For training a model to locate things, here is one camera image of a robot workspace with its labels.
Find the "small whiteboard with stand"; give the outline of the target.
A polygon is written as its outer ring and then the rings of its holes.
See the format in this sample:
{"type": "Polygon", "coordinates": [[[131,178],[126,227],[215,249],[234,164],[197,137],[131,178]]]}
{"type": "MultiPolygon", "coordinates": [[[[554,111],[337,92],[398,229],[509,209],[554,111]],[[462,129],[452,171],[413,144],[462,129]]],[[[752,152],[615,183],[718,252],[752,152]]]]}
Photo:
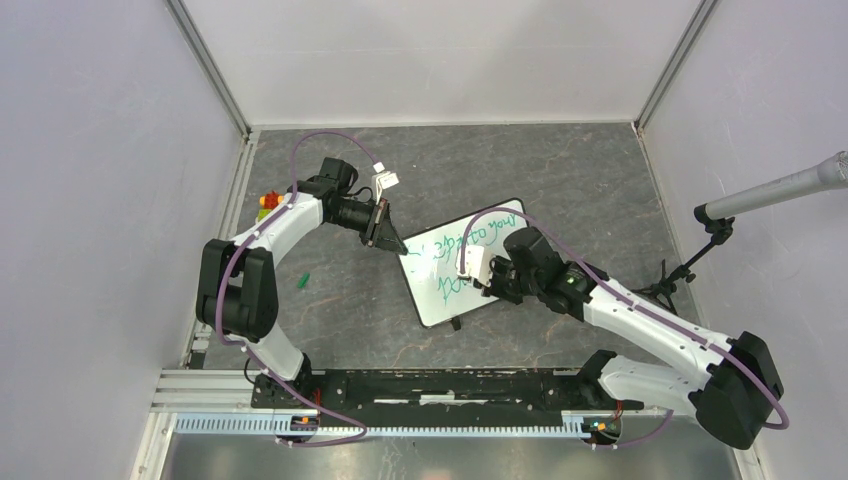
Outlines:
{"type": "MultiPolygon", "coordinates": [[[[507,255],[505,238],[527,226],[517,212],[524,212],[523,201],[511,198],[499,204],[510,213],[493,212],[474,223],[467,243],[485,247],[501,257],[507,255]]],[[[472,219],[471,213],[413,234],[404,240],[408,253],[399,261],[421,325],[431,328],[450,322],[496,301],[457,274],[461,236],[472,219]]]]}

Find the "green marker cap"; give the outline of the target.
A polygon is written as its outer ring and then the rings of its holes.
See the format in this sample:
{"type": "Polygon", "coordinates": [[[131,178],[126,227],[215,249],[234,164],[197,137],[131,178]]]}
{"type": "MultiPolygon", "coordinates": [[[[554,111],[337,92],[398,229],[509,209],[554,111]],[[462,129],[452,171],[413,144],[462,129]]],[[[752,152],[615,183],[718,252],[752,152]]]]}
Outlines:
{"type": "Polygon", "coordinates": [[[310,275],[309,272],[304,273],[297,283],[297,288],[298,289],[305,288],[306,285],[308,284],[309,280],[310,280],[310,277],[311,277],[311,275],[310,275]]]}

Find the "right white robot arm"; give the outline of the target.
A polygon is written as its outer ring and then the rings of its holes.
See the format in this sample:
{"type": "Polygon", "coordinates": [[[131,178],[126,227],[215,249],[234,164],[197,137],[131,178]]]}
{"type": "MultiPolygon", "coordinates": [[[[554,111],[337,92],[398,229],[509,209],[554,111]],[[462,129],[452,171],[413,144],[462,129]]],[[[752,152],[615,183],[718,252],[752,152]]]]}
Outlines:
{"type": "Polygon", "coordinates": [[[580,400],[602,408],[632,400],[693,417],[710,435],[749,449],[765,428],[785,429],[784,393],[766,342],[694,325],[641,299],[605,272],[565,261],[543,233],[525,227],[504,241],[505,255],[470,247],[465,264],[484,295],[513,304],[534,297],[553,312],[615,333],[663,361],[639,363],[596,353],[577,382],[580,400]]]}

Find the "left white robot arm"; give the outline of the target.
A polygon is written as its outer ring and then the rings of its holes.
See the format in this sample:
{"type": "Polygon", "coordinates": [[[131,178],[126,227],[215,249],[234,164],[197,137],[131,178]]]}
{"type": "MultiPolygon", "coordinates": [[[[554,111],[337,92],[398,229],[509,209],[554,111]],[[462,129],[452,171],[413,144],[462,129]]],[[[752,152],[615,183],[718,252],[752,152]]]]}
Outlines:
{"type": "Polygon", "coordinates": [[[290,407],[306,405],[314,381],[306,374],[307,356],[277,323],[276,268],[308,233],[324,224],[354,231],[366,247],[405,255],[407,247],[390,218],[385,190],[399,182],[396,173],[375,166],[368,200],[356,199],[356,168],[327,157],[318,174],[299,180],[274,208],[247,231],[230,240],[212,239],[202,250],[195,315],[222,343],[243,347],[269,377],[290,407]]]}

